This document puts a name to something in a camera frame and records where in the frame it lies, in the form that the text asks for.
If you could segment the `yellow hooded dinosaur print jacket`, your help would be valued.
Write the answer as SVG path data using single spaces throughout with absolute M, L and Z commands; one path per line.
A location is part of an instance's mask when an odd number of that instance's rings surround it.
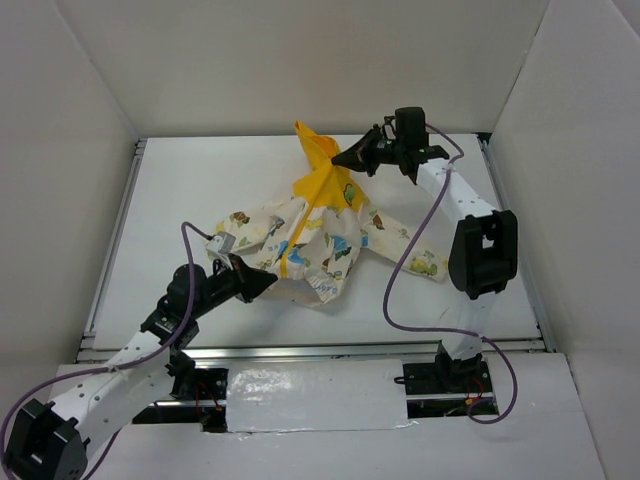
M 215 233 L 236 237 L 232 253 L 251 267 L 276 274 L 275 294 L 319 307 L 342 293 L 362 250 L 436 282 L 447 261 L 414 230 L 374 206 L 348 169 L 334 166 L 338 143 L 302 122 L 295 131 L 310 165 L 289 198 L 233 212 Z

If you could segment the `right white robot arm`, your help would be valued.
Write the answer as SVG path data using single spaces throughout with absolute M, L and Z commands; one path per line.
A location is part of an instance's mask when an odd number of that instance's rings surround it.
M 403 107 L 375 124 L 354 145 L 333 157 L 336 166 L 373 176 L 382 165 L 395 165 L 434 199 L 428 212 L 442 211 L 455 228 L 448 275 L 460 293 L 460 311 L 443 338 L 433 378 L 446 391 L 459 390 L 482 375 L 482 344 L 496 297 L 518 269 L 518 222 L 479 196 L 456 171 L 464 156 L 460 146 L 449 154 L 429 140 L 433 127 L 420 107 Z

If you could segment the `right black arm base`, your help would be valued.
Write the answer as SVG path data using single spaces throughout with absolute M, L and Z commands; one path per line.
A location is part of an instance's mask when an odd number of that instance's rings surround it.
M 394 378 L 407 395 L 465 394 L 492 392 L 487 362 L 481 354 L 467 360 L 452 360 L 445 352 L 426 363 L 406 363 L 402 374 Z

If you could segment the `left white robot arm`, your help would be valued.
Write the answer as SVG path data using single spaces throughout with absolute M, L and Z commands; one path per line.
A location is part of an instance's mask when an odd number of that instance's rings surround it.
M 185 349 L 198 319 L 230 299 L 250 303 L 277 281 L 237 255 L 215 261 L 207 274 L 194 264 L 178 268 L 139 331 L 104 365 L 77 372 L 77 383 L 53 400 L 19 401 L 4 422 L 2 467 L 10 479 L 79 479 L 90 458 L 148 405 L 182 399 L 196 386 Z

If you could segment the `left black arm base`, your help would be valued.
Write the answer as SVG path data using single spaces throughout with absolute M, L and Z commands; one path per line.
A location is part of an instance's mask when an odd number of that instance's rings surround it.
M 182 405 L 189 403 L 205 432 L 225 432 L 229 370 L 198 368 L 184 352 L 172 355 L 167 369 L 173 381 L 169 397 Z

